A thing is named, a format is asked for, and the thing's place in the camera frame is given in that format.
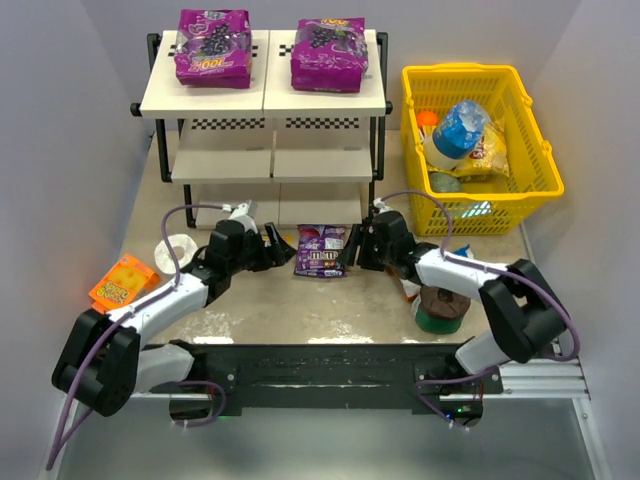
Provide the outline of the purple M&M's candy bag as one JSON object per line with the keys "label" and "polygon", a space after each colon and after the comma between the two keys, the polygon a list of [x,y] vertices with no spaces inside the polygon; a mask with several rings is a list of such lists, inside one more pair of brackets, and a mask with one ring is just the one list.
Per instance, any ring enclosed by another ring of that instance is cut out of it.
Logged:
{"label": "purple M&M's candy bag", "polygon": [[301,224],[294,274],[315,278],[343,278],[344,267],[338,262],[346,241],[344,226]]}

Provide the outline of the magenta grape candy bag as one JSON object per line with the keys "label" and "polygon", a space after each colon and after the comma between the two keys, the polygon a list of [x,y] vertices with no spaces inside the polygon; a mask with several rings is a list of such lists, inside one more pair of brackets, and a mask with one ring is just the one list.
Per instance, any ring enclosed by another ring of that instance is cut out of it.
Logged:
{"label": "magenta grape candy bag", "polygon": [[252,30],[244,9],[183,9],[173,56],[175,76],[189,87],[247,89]]}
{"label": "magenta grape candy bag", "polygon": [[290,59],[294,90],[359,93],[368,66],[363,17],[298,22]]}

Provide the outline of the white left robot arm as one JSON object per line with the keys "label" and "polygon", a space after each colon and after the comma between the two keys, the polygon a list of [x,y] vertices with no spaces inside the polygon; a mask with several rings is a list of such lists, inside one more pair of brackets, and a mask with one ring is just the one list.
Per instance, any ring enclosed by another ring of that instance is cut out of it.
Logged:
{"label": "white left robot arm", "polygon": [[225,293],[242,271],[285,265],[296,255],[272,223],[266,237],[237,220],[218,222],[209,243],[180,269],[178,278],[136,302],[75,321],[52,373],[52,385],[104,417],[134,392],[142,348],[169,326]]}

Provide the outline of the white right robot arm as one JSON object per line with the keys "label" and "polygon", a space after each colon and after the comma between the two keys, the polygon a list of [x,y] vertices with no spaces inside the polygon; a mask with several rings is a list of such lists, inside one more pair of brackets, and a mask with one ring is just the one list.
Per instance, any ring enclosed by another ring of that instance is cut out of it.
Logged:
{"label": "white right robot arm", "polygon": [[481,262],[418,242],[395,210],[354,225],[338,263],[372,271],[389,268],[415,285],[479,302],[489,329],[454,354],[458,367],[474,378],[509,361],[524,364],[563,332],[576,333],[568,312],[531,261]]}

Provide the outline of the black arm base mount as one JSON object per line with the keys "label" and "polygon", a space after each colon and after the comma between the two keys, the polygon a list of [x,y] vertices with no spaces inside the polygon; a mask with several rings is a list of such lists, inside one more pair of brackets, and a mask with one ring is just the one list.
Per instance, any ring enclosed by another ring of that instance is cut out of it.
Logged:
{"label": "black arm base mount", "polygon": [[205,397],[222,388],[224,414],[249,408],[393,409],[444,414],[470,426],[483,413],[486,395],[500,394],[500,372],[492,368],[470,379],[454,362],[453,344],[193,345],[195,364],[187,385],[164,384],[174,395],[171,412],[201,418],[205,404],[189,406],[188,395]]}

